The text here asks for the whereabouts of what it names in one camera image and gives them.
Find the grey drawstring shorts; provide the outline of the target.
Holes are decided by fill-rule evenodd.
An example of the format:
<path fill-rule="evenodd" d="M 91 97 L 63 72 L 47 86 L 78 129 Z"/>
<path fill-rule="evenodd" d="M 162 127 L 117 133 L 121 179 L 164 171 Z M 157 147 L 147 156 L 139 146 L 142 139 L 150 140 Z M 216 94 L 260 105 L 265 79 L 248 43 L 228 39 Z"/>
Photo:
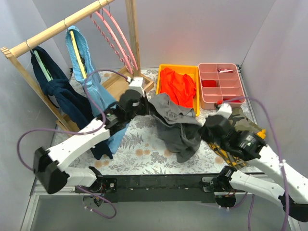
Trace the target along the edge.
<path fill-rule="evenodd" d="M 162 93 L 149 100 L 149 113 L 156 121 L 159 139 L 176 154 L 179 163 L 188 161 L 198 151 L 202 124 L 196 120 L 193 108 L 177 105 Z"/>

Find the yellow plastic tray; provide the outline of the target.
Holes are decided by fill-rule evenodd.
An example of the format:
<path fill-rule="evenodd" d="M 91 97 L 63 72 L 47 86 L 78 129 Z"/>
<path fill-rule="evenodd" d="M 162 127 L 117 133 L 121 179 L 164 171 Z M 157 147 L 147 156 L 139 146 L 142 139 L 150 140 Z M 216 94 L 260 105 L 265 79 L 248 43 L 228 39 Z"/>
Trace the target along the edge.
<path fill-rule="evenodd" d="M 162 71 L 165 68 L 170 68 L 174 70 L 175 72 L 179 74 L 188 74 L 196 83 L 197 91 L 196 95 L 193 99 L 193 108 L 195 115 L 199 116 L 200 114 L 200 99 L 199 99 L 199 70 L 197 66 L 192 66 L 192 65 L 177 65 L 177 64 L 161 64 L 159 66 L 159 72 L 158 72 L 158 79 L 157 79 L 157 87 L 156 87 L 156 94 L 160 94 L 160 71 Z"/>

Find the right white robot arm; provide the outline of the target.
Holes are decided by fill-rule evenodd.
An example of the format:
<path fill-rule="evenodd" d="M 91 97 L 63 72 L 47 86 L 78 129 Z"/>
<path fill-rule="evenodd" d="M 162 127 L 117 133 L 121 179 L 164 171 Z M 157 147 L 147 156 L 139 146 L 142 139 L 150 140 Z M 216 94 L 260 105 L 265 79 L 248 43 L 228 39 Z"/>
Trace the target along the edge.
<path fill-rule="evenodd" d="M 257 167 L 272 179 L 272 182 L 264 181 L 225 166 L 209 182 L 210 187 L 220 191 L 235 189 L 253 193 L 275 203 L 292 218 L 307 222 L 308 179 L 287 163 L 281 163 L 262 138 L 251 131 L 236 131 L 221 115 L 209 116 L 202 132 L 203 140 L 214 141 L 224 151 Z"/>

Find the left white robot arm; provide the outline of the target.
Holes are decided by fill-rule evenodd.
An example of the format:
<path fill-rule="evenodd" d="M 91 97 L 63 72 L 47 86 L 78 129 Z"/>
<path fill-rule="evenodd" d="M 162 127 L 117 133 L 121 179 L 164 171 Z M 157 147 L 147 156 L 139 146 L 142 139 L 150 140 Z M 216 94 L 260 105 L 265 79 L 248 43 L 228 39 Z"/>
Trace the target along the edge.
<path fill-rule="evenodd" d="M 48 194 L 65 186 L 80 186 L 99 192 L 104 186 L 103 176 L 95 167 L 74 168 L 70 164 L 98 143 L 114 138 L 135 116 L 149 113 L 146 92 L 141 87 L 130 87 L 112 103 L 103 115 L 94 118 L 78 134 L 45 150 L 35 151 L 33 172 Z"/>

